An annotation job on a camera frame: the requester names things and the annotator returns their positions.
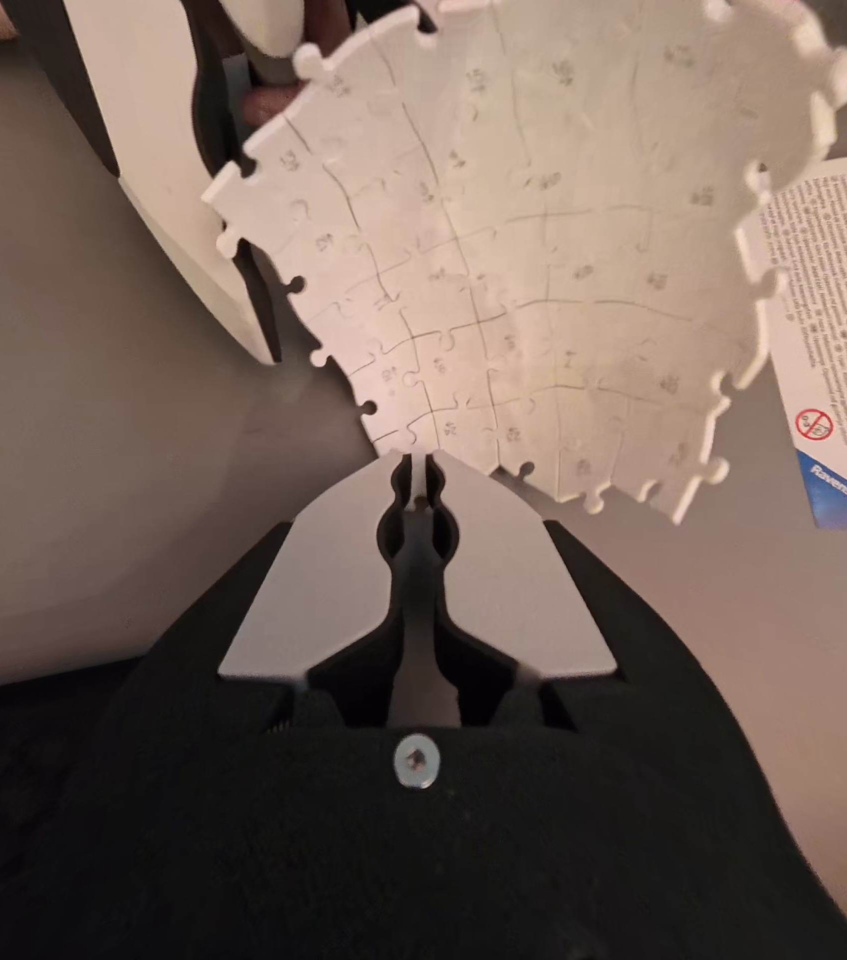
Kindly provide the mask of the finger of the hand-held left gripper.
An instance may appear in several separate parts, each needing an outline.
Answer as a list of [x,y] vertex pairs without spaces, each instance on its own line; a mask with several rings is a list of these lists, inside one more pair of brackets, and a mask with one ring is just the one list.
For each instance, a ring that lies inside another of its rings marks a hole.
[[226,257],[224,223],[203,201],[215,130],[195,123],[200,56],[176,1],[65,1],[102,114],[118,183],[141,221],[210,315],[253,359],[281,361],[270,294],[250,246]]

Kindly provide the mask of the white instruction leaflet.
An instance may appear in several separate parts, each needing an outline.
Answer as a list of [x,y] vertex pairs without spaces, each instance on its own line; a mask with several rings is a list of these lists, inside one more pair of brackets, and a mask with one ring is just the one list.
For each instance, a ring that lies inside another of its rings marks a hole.
[[847,530],[847,157],[779,193],[746,236],[785,275],[766,305],[770,355],[814,522]]

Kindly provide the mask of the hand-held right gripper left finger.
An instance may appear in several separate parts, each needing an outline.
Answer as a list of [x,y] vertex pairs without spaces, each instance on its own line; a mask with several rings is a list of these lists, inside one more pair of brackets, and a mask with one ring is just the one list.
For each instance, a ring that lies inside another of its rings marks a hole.
[[409,455],[385,455],[297,514],[218,667],[221,678],[300,687],[384,626],[396,610],[412,474]]

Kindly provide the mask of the assembled white puzzle section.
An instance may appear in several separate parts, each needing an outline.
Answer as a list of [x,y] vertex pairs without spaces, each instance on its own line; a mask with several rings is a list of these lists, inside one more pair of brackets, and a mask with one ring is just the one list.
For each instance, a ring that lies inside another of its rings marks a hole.
[[804,2],[409,4],[202,195],[285,283],[379,454],[442,450],[590,514],[678,524],[769,354],[744,226],[825,160],[847,47]]

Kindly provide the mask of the person's left hand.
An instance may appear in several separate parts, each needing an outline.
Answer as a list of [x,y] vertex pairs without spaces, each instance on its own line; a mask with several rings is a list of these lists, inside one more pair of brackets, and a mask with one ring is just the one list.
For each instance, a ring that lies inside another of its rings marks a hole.
[[286,85],[251,85],[242,95],[239,117],[251,129],[258,129],[285,111],[306,88],[304,82]]

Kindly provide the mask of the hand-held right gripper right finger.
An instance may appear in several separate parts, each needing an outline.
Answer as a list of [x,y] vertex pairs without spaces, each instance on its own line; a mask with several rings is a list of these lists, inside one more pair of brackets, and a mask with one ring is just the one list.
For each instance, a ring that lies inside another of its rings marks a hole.
[[537,511],[446,451],[427,467],[449,626],[535,681],[614,674],[617,661]]

